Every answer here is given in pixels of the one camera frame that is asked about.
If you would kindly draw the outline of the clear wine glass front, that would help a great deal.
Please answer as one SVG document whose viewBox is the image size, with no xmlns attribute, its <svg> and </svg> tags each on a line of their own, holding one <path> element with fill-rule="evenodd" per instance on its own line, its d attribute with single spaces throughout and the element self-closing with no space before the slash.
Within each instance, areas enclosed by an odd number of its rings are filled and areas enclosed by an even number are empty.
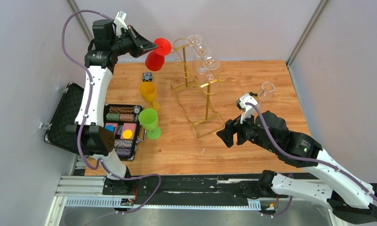
<svg viewBox="0 0 377 226">
<path fill-rule="evenodd" d="M 258 109 L 261 110 L 261 108 L 264 107 L 269 100 L 271 100 L 274 91 L 275 85 L 270 81 L 266 81 L 260 86 L 259 91 L 255 95 Z"/>
</svg>

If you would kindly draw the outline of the red wine glass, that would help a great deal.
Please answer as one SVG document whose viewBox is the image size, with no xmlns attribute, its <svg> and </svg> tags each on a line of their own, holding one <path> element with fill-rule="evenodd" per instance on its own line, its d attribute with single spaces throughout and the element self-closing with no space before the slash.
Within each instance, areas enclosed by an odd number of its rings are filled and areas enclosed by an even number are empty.
<svg viewBox="0 0 377 226">
<path fill-rule="evenodd" d="M 171 53 L 172 45 L 165 38 L 157 38 L 154 43 L 157 48 L 152 50 L 145 60 L 145 66 L 150 71 L 159 71 L 165 62 L 165 57 Z"/>
</svg>

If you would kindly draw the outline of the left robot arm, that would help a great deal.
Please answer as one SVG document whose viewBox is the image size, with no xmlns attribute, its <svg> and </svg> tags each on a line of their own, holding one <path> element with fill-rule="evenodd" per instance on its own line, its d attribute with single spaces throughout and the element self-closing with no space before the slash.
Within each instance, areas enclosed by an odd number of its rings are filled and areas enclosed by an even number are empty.
<svg viewBox="0 0 377 226">
<path fill-rule="evenodd" d="M 105 99 L 118 57 L 130 54 L 138 58 L 157 45 L 120 18 L 94 21 L 92 30 L 94 38 L 84 64 L 78 64 L 85 70 L 82 103 L 74 123 L 67 125 L 66 131 L 76 135 L 77 152 L 86 166 L 92 170 L 101 166 L 108 179 L 116 180 L 115 189 L 129 194 L 133 189 L 129 169 L 115 151 L 114 134 L 105 128 Z"/>
</svg>

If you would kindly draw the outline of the green wine glass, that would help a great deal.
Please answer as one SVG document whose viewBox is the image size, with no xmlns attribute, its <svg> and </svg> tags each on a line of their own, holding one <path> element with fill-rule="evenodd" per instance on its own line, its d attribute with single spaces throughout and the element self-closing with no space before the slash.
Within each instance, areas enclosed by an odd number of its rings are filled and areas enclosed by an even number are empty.
<svg viewBox="0 0 377 226">
<path fill-rule="evenodd" d="M 147 137 L 149 139 L 158 139 L 162 132 L 158 126 L 158 114 L 154 109 L 144 109 L 138 117 L 142 127 L 147 130 Z"/>
</svg>

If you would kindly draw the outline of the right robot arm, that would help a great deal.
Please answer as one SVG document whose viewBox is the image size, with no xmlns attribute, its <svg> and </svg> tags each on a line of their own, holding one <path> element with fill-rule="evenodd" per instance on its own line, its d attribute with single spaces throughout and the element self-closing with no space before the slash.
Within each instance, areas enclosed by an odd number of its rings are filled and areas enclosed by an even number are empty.
<svg viewBox="0 0 377 226">
<path fill-rule="evenodd" d="M 319 142 L 289 130 L 285 120 L 274 113 L 228 120 L 217 136 L 227 147 L 251 142 L 321 181 L 313 184 L 264 170 L 257 183 L 261 195 L 299 197 L 326 207 L 337 218 L 355 225 L 377 222 L 377 183 L 364 182 L 348 172 Z"/>
</svg>

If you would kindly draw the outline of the orange wine glass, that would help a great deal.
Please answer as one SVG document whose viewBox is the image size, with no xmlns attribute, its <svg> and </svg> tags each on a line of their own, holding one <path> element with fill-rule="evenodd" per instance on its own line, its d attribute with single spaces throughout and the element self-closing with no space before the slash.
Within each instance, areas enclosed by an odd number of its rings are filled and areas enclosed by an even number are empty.
<svg viewBox="0 0 377 226">
<path fill-rule="evenodd" d="M 158 111 L 160 109 L 160 104 L 156 101 L 157 89 L 153 82 L 143 82 L 139 86 L 139 92 L 143 100 L 147 103 L 147 109 L 153 109 Z"/>
</svg>

